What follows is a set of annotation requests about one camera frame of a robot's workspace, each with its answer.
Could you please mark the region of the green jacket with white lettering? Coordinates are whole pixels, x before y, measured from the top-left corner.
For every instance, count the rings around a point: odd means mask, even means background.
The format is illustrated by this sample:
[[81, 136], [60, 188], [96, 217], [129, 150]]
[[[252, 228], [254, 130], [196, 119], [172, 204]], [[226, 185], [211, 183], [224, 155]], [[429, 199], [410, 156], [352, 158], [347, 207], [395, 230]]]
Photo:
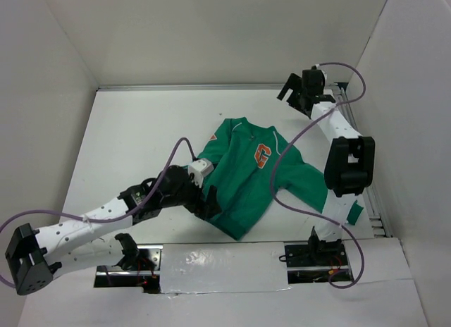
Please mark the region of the green jacket with white lettering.
[[317, 212], [324, 208], [328, 189], [323, 173], [305, 162], [296, 147], [289, 147], [273, 126], [227, 118], [198, 157], [214, 165], [204, 191], [216, 186], [222, 208], [209, 222], [234, 240], [248, 234], [280, 188]]

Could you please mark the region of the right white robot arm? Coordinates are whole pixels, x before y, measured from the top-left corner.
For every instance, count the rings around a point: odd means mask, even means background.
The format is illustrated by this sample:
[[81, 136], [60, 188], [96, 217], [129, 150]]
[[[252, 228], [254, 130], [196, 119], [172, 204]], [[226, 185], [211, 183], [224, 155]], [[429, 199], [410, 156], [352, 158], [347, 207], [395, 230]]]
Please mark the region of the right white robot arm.
[[312, 228], [307, 256], [316, 265], [325, 264], [341, 248], [342, 227], [352, 205], [373, 180], [376, 144], [356, 131], [340, 112], [343, 105], [324, 92], [326, 74], [319, 65], [290, 74], [278, 99], [291, 90], [287, 103], [317, 124], [330, 149], [324, 168], [327, 198], [319, 222]]

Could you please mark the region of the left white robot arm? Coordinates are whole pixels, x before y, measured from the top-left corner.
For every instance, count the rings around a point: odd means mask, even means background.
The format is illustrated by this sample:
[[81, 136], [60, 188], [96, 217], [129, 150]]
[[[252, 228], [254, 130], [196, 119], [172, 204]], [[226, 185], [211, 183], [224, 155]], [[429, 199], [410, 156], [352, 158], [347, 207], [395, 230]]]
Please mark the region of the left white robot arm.
[[64, 274], [97, 264], [133, 269], [142, 255], [125, 229], [156, 218], [169, 207], [183, 206], [202, 220], [221, 212], [216, 187], [203, 193], [213, 171], [206, 159], [188, 167], [172, 165], [82, 216], [41, 228], [18, 226], [5, 252], [16, 293], [30, 295]]

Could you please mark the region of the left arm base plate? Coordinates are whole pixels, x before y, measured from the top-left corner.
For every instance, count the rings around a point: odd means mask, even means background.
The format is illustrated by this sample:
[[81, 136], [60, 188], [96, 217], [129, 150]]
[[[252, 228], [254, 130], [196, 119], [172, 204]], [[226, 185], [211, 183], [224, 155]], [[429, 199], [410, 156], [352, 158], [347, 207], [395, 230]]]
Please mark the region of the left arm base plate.
[[98, 266], [94, 288], [140, 288], [143, 293], [160, 294], [160, 269], [163, 245], [138, 245], [140, 256], [134, 266]]

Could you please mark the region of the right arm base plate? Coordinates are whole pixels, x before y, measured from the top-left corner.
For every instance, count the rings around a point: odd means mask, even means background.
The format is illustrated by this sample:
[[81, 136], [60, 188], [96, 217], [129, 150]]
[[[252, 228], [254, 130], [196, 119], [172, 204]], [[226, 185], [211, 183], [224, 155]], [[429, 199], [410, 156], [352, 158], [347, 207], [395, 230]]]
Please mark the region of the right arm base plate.
[[353, 281], [342, 240], [320, 242], [311, 236], [307, 242], [285, 243], [279, 261], [287, 268], [288, 283], [327, 283]]

